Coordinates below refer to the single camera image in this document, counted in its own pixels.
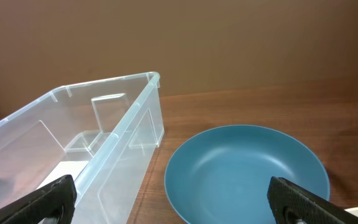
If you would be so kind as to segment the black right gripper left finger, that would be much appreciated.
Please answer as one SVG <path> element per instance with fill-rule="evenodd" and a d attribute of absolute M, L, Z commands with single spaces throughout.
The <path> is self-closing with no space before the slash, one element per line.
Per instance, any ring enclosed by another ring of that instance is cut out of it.
<path fill-rule="evenodd" d="M 70 224 L 76 198 L 73 177 L 63 175 L 1 208 L 0 224 Z"/>

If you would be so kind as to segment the blue plate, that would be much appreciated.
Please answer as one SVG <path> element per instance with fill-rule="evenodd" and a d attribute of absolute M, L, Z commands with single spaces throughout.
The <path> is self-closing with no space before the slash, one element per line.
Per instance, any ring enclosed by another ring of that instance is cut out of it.
<path fill-rule="evenodd" d="M 328 173 L 299 140 L 254 125 L 220 126 L 185 141 L 164 177 L 167 198 L 186 223 L 274 223 L 267 192 L 284 177 L 328 200 Z"/>

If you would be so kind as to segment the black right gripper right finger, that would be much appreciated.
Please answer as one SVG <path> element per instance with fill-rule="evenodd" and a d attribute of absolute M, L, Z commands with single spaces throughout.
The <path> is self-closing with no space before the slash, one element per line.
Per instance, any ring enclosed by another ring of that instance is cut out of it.
<path fill-rule="evenodd" d="M 272 177 L 268 203 L 277 224 L 358 224 L 358 217 L 283 177 Z"/>

